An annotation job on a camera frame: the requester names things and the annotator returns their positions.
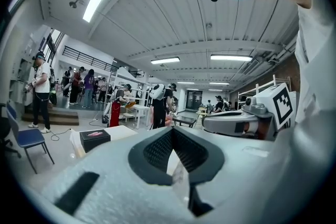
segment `cap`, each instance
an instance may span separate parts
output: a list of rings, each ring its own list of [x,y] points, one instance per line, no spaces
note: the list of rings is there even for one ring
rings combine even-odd
[[[128,88],[128,90],[132,89],[132,86],[130,84],[123,84],[122,86],[125,88]]]
[[[46,59],[42,51],[39,51],[38,53],[36,53],[36,56],[33,57],[33,60],[36,60],[37,58],[40,58],[43,60]]]
[[[174,92],[176,92],[176,84],[174,84],[174,83],[170,83],[169,85],[168,85],[168,87],[174,87]]]

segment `brick wall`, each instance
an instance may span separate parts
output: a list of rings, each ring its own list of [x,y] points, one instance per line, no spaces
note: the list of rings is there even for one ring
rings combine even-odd
[[[273,79],[273,74],[275,74],[276,78],[279,79],[287,79],[287,77],[290,77],[292,91],[300,92],[300,69],[296,57],[293,54],[272,71],[266,73],[259,79],[251,82],[250,84],[244,86],[238,91],[232,92],[230,94],[230,101],[232,102],[232,104],[238,101],[238,92],[246,92],[255,88],[257,83],[259,85],[263,85],[271,81]]]

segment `doorway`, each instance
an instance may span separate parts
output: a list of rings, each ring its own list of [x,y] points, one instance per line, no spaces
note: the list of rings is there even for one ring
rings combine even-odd
[[[202,91],[187,91],[186,109],[198,110],[202,104]]]

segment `wooden step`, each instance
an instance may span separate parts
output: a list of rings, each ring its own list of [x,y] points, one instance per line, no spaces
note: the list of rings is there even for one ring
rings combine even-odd
[[[22,116],[23,121],[33,122],[34,116],[33,114],[26,113]],[[79,120],[77,118],[67,118],[67,117],[58,117],[58,116],[51,116],[49,114],[49,121],[52,125],[73,125],[78,126]],[[41,115],[38,116],[38,123],[44,123],[43,117]]]
[[[48,109],[48,112],[49,112],[49,117],[55,116],[55,117],[60,117],[60,118],[78,119],[77,112],[58,111],[58,110],[53,110],[53,109]],[[26,111],[26,114],[33,114],[33,110],[28,109]]]

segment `chair leg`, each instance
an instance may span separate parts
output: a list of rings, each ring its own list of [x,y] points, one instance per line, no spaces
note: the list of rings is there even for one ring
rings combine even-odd
[[[29,160],[29,163],[30,163],[30,165],[32,166],[32,168],[33,168],[33,170],[34,170],[35,174],[37,174],[37,172],[36,172],[36,170],[35,170],[35,168],[34,168],[34,166],[33,166],[33,164],[32,164],[32,160],[30,159],[30,157],[29,157],[29,154],[28,154],[28,152],[27,152],[27,149],[26,149],[26,148],[25,148],[25,152],[26,152],[26,155],[27,155],[27,158],[28,158],[28,160]]]
[[[45,149],[44,146],[43,146],[43,143],[42,143],[41,145],[42,145],[42,147],[43,147],[43,149],[44,149],[44,153],[47,154],[46,149]]]
[[[43,144],[44,144],[44,147],[46,148],[46,150],[47,150],[47,152],[48,152],[48,155],[49,155],[49,157],[50,157],[52,163],[55,164],[55,163],[54,163],[54,160],[52,159],[52,157],[51,157],[51,155],[50,155],[50,153],[49,153],[49,150],[48,150],[48,148],[47,148],[46,143],[44,142]]]

